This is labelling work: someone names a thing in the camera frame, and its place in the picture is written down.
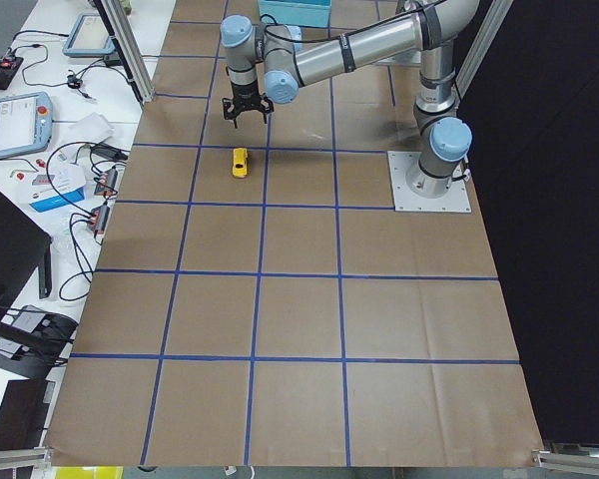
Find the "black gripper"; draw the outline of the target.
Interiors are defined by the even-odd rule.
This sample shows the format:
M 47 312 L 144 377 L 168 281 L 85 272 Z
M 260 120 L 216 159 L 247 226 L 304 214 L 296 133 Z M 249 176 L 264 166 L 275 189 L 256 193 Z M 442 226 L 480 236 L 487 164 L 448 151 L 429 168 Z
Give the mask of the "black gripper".
M 222 98 L 223 115 L 225 120 L 233 122 L 237 129 L 238 117 L 241 113 L 258 111 L 263 114 L 264 124 L 268 123 L 269 114 L 273 111 L 273 102 L 265 93 L 259 92 L 259 83 L 251 82 L 246 85 L 231 83 L 232 96 Z

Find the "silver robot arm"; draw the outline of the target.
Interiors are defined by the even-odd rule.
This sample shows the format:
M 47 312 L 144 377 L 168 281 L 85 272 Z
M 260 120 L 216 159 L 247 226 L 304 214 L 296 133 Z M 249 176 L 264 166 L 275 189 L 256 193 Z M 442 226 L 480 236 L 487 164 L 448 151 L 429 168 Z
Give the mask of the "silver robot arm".
M 243 112 L 273 112 L 293 101 L 302 87 L 352 73 L 407 51 L 420 54 L 420 90 L 413 105 L 422 151 L 405 181 L 415 194 L 436 199 L 461 177 L 455 170 L 472 143 L 467 124 L 453 112 L 457 95 L 453 42 L 474 17 L 475 1 L 401 1 L 395 15 L 337 37 L 300 46 L 294 27 L 254 23 L 244 15 L 220 26 L 232 94 L 222 100 L 226 120 Z

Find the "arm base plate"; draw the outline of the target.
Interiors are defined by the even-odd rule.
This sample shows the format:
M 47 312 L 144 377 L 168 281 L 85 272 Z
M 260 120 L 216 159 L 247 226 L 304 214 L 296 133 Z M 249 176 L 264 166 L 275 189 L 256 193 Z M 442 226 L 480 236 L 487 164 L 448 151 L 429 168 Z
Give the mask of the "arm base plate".
M 419 164 L 420 152 L 388 151 L 394 209 L 399 213 L 470 214 L 467 178 L 458 165 L 450 177 L 428 176 Z

